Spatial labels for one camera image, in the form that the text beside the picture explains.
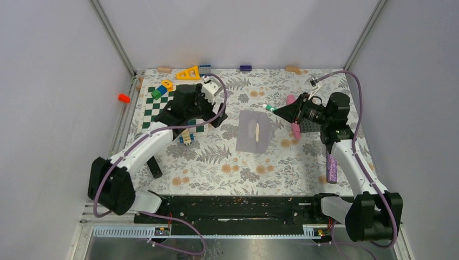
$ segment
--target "yellow block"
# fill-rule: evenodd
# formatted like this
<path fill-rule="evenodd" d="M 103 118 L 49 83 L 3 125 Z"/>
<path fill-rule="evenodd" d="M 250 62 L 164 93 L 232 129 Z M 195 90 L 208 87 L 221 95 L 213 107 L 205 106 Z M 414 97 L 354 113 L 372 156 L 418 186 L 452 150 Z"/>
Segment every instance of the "yellow block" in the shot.
<path fill-rule="evenodd" d="M 175 76 L 178 80 L 199 80 L 201 77 L 199 76 L 198 66 L 194 66 L 193 68 L 186 69 L 177 73 Z"/>
<path fill-rule="evenodd" d="M 165 86 L 169 92 L 174 91 L 174 84 L 170 80 L 163 80 L 161 85 Z"/>

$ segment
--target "green block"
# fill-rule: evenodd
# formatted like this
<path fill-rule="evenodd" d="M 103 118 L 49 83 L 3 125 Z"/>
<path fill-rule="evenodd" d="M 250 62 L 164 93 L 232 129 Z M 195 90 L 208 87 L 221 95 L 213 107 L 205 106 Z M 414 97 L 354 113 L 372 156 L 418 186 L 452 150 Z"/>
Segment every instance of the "green block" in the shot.
<path fill-rule="evenodd" d="M 158 100 L 162 96 L 161 92 L 159 90 L 155 89 L 155 91 L 152 92 L 152 97 L 156 100 Z"/>

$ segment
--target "metal floor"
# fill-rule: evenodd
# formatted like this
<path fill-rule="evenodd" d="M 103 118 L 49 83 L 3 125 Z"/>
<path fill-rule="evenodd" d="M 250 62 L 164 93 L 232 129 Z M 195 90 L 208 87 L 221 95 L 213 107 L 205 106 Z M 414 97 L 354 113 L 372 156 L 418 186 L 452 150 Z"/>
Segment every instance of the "metal floor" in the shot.
<path fill-rule="evenodd" d="M 349 242 L 342 227 L 337 227 L 336 240 Z M 168 239 L 164 242 L 189 251 L 199 251 L 202 245 L 199 239 Z M 103 238 L 93 237 L 90 241 L 87 260 L 297 260 L 297 259 L 343 259 L 335 246 L 310 245 L 311 240 L 300 239 L 206 239 L 207 251 L 202 256 L 187 256 L 160 247 L 146 244 L 146 239 L 139 238 Z M 394 249 L 380 249 L 370 243 L 361 245 L 370 249 L 377 259 L 397 259 Z M 373 259 L 367 252 L 354 246 L 339 245 L 350 259 Z"/>

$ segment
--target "pink brush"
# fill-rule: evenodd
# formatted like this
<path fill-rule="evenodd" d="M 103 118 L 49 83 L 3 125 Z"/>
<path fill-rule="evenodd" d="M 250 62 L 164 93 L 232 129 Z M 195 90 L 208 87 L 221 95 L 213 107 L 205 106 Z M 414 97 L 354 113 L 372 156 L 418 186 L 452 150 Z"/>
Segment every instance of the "pink brush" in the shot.
<path fill-rule="evenodd" d="M 295 96 L 294 95 L 288 95 L 287 99 L 285 100 L 287 102 L 287 105 L 290 105 L 291 103 L 295 102 Z M 292 124 L 292 132 L 295 135 L 295 138 L 297 140 L 300 139 L 300 126 L 297 123 Z"/>

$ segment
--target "green marker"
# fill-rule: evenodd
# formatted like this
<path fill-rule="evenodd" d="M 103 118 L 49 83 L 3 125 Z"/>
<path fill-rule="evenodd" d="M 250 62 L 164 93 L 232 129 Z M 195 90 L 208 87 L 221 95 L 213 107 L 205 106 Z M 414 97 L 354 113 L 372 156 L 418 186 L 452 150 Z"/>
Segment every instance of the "green marker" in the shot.
<path fill-rule="evenodd" d="M 272 106 L 270 106 L 268 104 L 263 104 L 263 108 L 268 110 L 269 112 L 274 112 L 274 110 L 276 110 L 275 107 L 272 107 Z"/>

